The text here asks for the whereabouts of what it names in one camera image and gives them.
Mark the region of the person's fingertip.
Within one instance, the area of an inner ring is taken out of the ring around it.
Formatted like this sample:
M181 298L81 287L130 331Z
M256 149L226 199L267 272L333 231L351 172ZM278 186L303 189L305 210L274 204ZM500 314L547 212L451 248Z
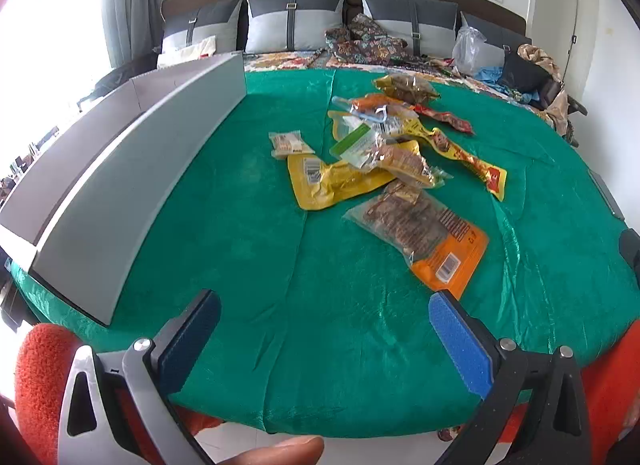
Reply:
M271 447L256 448L230 457L224 465L314 465L324 451L319 436L298 436L283 440Z

